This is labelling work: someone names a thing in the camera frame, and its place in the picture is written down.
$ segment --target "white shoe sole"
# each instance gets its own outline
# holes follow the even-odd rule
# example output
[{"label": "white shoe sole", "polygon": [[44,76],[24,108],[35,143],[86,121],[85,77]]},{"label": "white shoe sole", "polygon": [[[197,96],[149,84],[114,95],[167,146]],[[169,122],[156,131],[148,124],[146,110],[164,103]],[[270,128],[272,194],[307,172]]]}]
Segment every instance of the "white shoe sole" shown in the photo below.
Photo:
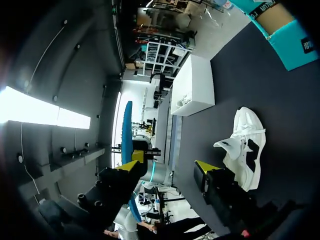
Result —
[{"label": "white shoe sole", "polygon": [[[264,126],[262,125],[259,117],[256,115],[256,113],[254,111],[252,111],[251,109],[247,108],[248,112],[251,112],[252,115],[254,115],[255,117],[255,123],[261,128],[264,129]],[[255,190],[258,188],[259,186],[259,182],[260,182],[260,176],[261,176],[261,165],[260,165],[260,157],[261,157],[261,153],[262,150],[264,149],[266,145],[266,134],[265,133],[261,133],[261,144],[259,146],[259,151],[257,154],[256,159],[254,160],[255,163],[255,169],[253,172],[253,178],[249,187],[249,190]]]},{"label": "white shoe sole", "polygon": [[[256,115],[256,113],[254,111],[252,111],[251,109],[249,109],[249,108],[247,108],[245,106],[243,106],[241,109],[245,109],[247,112],[252,114],[254,116],[254,118],[255,118],[255,124],[257,124],[261,129],[264,129],[260,119],[258,118],[258,116]],[[239,117],[240,117],[239,114],[240,114],[240,111],[237,110],[236,113],[235,113],[235,116],[234,116],[233,131],[235,130],[236,119],[238,120]],[[247,181],[246,181],[246,183],[244,184],[244,187],[243,187],[243,189],[246,192],[249,191],[249,190],[255,190],[259,186],[260,176],[261,176],[260,157],[261,157],[262,150],[263,150],[264,146],[266,145],[266,134],[265,133],[261,133],[261,134],[262,134],[261,135],[261,144],[259,146],[259,151],[258,151],[257,157],[254,160],[255,169],[254,169],[254,172],[253,172],[252,180],[251,180],[250,184],[247,184]],[[247,176],[251,175],[250,174],[250,170],[248,170],[248,169],[246,170]]]}]

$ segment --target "red object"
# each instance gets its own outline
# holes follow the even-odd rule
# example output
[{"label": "red object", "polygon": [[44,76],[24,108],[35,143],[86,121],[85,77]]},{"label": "red object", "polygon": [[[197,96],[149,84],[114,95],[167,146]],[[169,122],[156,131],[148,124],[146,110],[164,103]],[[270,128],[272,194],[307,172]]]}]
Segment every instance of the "red object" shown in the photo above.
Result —
[{"label": "red object", "polygon": [[245,238],[249,238],[250,237],[250,233],[247,230],[243,230],[241,235],[244,236]]}]

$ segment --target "white shelf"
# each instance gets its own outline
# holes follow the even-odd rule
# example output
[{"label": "white shelf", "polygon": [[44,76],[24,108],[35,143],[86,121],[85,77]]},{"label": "white shelf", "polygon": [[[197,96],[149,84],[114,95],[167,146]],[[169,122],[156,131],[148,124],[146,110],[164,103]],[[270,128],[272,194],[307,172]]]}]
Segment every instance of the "white shelf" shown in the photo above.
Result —
[{"label": "white shelf", "polygon": [[[165,54],[159,54],[160,48],[166,48]],[[177,59],[175,56],[171,56],[172,52],[175,49],[179,49],[183,51],[183,55],[179,56]],[[181,67],[181,63],[186,57],[190,54],[192,50],[186,49],[184,47],[181,47],[180,45],[172,45],[168,43],[163,42],[154,42],[149,41],[146,45],[146,51],[145,51],[145,60],[141,61],[143,64],[143,71],[142,74],[138,74],[139,76],[146,76],[150,77],[146,73],[146,64],[148,64],[148,68],[151,68],[151,74],[156,72],[164,73],[166,69],[166,77],[170,79],[174,79],[173,74],[179,70]]]}]

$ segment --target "cardboard box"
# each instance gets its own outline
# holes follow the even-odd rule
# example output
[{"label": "cardboard box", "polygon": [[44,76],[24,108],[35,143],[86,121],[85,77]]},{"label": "cardboard box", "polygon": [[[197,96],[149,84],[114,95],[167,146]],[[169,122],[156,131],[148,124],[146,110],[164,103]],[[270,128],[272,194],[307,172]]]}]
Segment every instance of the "cardboard box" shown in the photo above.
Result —
[{"label": "cardboard box", "polygon": [[126,63],[125,67],[130,70],[136,69],[136,65],[134,63]]},{"label": "cardboard box", "polygon": [[278,3],[267,9],[255,20],[271,35],[295,19],[281,3]]}]

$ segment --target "gray wall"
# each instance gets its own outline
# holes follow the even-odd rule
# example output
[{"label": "gray wall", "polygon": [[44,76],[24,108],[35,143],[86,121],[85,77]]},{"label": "gray wall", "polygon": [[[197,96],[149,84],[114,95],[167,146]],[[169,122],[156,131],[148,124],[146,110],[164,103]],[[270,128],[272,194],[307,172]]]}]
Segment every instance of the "gray wall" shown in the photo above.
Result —
[{"label": "gray wall", "polygon": [[70,201],[76,202],[77,195],[90,190],[97,180],[95,176],[96,162],[92,161],[85,167],[79,168],[69,176],[58,181],[58,187],[62,195]]},{"label": "gray wall", "polygon": [[[30,83],[39,59],[65,19],[68,20],[67,25],[48,48]],[[45,176],[48,171],[62,164],[64,159],[60,147],[72,152],[90,143],[90,148],[94,149],[98,138],[102,146],[108,146],[111,143],[117,94],[121,88],[118,76],[122,71],[112,23],[111,2],[59,1],[48,8],[44,17],[39,18],[27,38],[20,39],[16,49],[18,51],[15,52],[6,76],[8,86],[25,92],[25,86],[29,83],[30,96],[91,117],[90,129],[75,130],[24,123],[24,162],[32,176]],[[58,96],[57,102],[52,100],[55,95]],[[31,179],[24,165],[17,161],[17,153],[22,151],[19,122],[6,124],[3,142],[6,163],[14,181],[18,186],[29,182]],[[96,180],[96,162],[93,160],[83,169],[60,180],[58,186],[61,193],[74,199],[79,192],[87,191]],[[99,162],[104,166],[110,165],[108,151]]]}]

